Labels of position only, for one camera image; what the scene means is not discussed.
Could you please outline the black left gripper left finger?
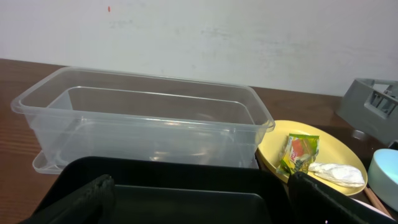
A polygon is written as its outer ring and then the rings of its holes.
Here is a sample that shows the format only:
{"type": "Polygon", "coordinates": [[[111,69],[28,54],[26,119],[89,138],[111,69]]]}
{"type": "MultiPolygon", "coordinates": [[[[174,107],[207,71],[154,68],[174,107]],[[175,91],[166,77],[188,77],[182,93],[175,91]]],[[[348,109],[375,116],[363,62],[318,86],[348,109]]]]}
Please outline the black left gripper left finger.
{"type": "Polygon", "coordinates": [[[21,224],[110,223],[115,203],[114,179],[102,175],[21,224]]]}

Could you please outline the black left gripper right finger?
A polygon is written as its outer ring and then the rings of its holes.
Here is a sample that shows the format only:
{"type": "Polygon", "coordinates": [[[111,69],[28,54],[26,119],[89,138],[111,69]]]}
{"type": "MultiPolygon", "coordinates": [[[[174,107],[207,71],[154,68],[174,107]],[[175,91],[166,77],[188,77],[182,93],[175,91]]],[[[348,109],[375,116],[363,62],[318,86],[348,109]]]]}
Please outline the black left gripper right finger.
{"type": "Polygon", "coordinates": [[[371,210],[352,198],[296,172],[288,179],[289,200],[298,223],[388,224],[395,220],[371,210]]]}

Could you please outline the white tissue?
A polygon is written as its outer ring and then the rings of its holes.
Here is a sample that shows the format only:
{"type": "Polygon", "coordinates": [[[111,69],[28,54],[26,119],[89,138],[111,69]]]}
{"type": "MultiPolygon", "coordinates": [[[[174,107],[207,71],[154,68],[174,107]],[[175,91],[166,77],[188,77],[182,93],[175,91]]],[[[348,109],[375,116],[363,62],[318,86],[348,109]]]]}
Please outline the white tissue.
{"type": "Polygon", "coordinates": [[[350,165],[314,162],[309,165],[308,170],[316,176],[342,187],[355,188],[365,185],[361,171],[350,165]]]}

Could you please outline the green snack wrapper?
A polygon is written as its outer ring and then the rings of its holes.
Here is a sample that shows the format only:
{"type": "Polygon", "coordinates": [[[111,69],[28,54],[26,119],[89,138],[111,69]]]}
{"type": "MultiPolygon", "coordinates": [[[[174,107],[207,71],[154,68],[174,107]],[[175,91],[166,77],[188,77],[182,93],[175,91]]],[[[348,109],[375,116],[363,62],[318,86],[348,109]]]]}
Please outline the green snack wrapper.
{"type": "Polygon", "coordinates": [[[314,163],[318,156],[319,143],[319,136],[290,133],[282,148],[276,172],[284,175],[307,173],[310,164],[314,163]]]}

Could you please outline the yellow plate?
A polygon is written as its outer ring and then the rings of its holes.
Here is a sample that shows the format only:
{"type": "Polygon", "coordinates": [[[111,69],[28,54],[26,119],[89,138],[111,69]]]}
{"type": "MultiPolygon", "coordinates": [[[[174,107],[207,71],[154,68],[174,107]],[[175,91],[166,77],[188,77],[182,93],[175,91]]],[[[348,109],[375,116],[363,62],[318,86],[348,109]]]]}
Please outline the yellow plate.
{"type": "Polygon", "coordinates": [[[368,182],[367,171],[359,157],[340,140],[313,126],[296,121],[277,120],[273,131],[266,133],[258,145],[261,160],[265,166],[281,181],[288,182],[289,176],[276,171],[280,164],[280,153],[290,134],[306,134],[320,137],[320,151],[316,158],[318,163],[333,163],[353,166],[361,171],[364,183],[368,182]]]}

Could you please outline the wooden chopstick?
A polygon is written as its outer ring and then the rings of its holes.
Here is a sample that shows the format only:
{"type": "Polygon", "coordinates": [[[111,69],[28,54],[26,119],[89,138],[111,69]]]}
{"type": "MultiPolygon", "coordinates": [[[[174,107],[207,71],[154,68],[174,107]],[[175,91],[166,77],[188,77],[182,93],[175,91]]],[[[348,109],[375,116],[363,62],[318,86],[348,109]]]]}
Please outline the wooden chopstick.
{"type": "Polygon", "coordinates": [[[369,201],[375,208],[377,208],[383,214],[385,214],[391,218],[391,214],[388,212],[388,210],[384,207],[384,205],[381,203],[381,201],[377,198],[377,196],[374,194],[374,192],[371,189],[369,189],[368,187],[365,187],[364,193],[366,194],[369,201]]]}

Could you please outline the light blue bowl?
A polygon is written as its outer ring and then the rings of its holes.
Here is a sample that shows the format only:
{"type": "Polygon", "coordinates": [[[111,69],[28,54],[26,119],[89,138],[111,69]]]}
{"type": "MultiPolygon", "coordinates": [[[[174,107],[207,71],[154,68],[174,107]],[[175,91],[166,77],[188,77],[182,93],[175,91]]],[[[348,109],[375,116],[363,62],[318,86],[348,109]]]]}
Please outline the light blue bowl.
{"type": "Polygon", "coordinates": [[[368,184],[388,206],[397,211],[397,150],[374,152],[368,169],[368,184]]]}

